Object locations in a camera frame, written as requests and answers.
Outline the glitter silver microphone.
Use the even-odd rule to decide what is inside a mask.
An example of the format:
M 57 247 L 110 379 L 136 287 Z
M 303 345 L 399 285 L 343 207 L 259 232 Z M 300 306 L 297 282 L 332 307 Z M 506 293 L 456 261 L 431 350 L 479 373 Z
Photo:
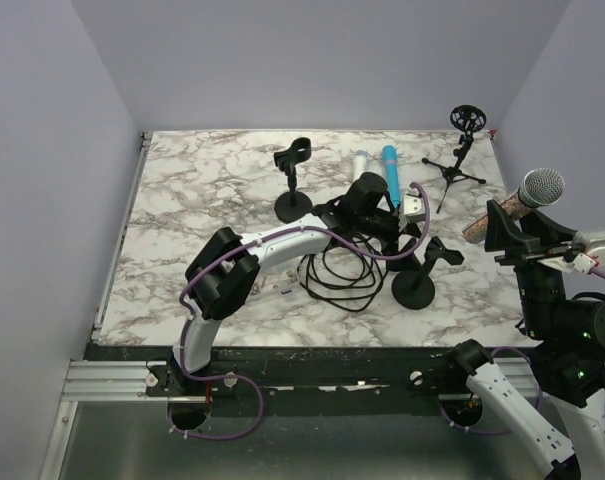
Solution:
M 499 206 L 509 218 L 519 220 L 534 209 L 555 204 L 565 190 L 565 179 L 551 168 L 538 168 L 529 171 L 518 189 L 499 202 Z M 462 230 L 463 238 L 472 244 L 482 242 L 488 229 L 488 212 L 478 217 Z

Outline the black desk mic stand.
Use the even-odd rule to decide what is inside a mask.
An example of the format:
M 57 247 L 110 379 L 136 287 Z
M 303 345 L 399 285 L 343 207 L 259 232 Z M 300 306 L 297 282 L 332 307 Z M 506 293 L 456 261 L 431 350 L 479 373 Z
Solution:
M 436 290 L 430 273 L 438 260 L 459 266 L 464 262 L 464 255 L 459 250 L 447 248 L 439 237 L 433 237 L 426 246 L 424 262 L 419 263 L 412 255 L 409 266 L 403 267 L 394 277 L 391 294 L 399 305 L 417 311 L 433 302 Z

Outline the blue microphone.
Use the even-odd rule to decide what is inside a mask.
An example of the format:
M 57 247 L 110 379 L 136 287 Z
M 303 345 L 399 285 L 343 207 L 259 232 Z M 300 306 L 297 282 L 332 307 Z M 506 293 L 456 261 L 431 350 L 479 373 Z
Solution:
M 385 169 L 386 182 L 391 203 L 395 208 L 397 208 L 401 204 L 402 193 L 399 184 L 397 151 L 394 146 L 385 145 L 383 147 L 381 161 Z

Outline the white microphone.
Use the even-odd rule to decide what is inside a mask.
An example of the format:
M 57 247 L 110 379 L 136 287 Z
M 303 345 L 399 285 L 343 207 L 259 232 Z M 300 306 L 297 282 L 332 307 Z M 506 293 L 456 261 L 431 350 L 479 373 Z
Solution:
M 358 150 L 353 156 L 353 173 L 352 181 L 357 181 L 361 175 L 366 171 L 368 163 L 368 153 L 363 150 Z

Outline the black tripod shock-mount stand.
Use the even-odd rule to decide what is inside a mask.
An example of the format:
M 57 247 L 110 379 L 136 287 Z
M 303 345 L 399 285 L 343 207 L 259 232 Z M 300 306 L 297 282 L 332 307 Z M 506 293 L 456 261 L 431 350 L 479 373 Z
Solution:
M 485 185 L 487 183 L 484 178 L 464 173 L 461 169 L 462 163 L 466 159 L 467 154 L 474 143 L 474 134 L 480 132 L 486 126 L 487 118 L 485 113 L 476 106 L 463 104 L 455 107 L 451 111 L 449 121 L 451 125 L 460 132 L 458 147 L 452 152 L 455 163 L 453 165 L 445 166 L 429 160 L 426 157 L 421 159 L 421 162 L 424 165 L 437 168 L 440 171 L 442 178 L 445 180 L 446 186 L 438 204 L 437 213 L 441 211 L 444 200 L 452 185 L 466 180 L 474 181 L 478 185 Z

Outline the black round-base mic stand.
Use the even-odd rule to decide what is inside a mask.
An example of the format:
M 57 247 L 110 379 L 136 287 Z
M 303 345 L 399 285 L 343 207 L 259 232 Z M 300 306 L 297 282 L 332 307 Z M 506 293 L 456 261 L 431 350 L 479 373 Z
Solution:
M 276 167 L 287 177 L 288 190 L 281 194 L 274 205 L 276 217 L 288 224 L 301 219 L 311 212 L 311 199 L 297 190 L 296 166 L 311 158 L 311 140 L 307 137 L 295 139 L 286 150 L 273 154 Z

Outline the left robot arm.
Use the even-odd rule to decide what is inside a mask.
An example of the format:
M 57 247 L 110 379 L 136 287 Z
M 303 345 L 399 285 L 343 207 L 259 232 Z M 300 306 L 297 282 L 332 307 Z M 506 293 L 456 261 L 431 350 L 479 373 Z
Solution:
M 176 364 L 169 382 L 183 395 L 196 393 L 221 321 L 246 302 L 258 275 L 280 264 L 342 246 L 381 261 L 401 261 L 423 244 L 430 229 L 430 205 L 423 187 L 413 182 L 424 207 L 421 228 L 403 224 L 402 206 L 379 207 L 389 200 L 386 181 L 366 172 L 345 194 L 316 205 L 300 219 L 265 232 L 239 235 L 224 227 L 215 232 L 185 272 L 179 303 L 191 314 L 173 347 Z

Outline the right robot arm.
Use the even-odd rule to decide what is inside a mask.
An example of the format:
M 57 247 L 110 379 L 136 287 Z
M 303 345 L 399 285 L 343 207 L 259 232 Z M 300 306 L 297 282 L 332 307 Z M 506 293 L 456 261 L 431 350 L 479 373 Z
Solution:
M 442 381 L 480 398 L 523 443 L 548 479 L 605 479 L 605 295 L 565 293 L 569 272 L 604 277 L 605 230 L 576 231 L 538 211 L 519 220 L 487 203 L 484 248 L 514 269 L 528 354 L 541 391 L 558 410 L 561 434 L 519 393 L 477 341 L 443 357 Z

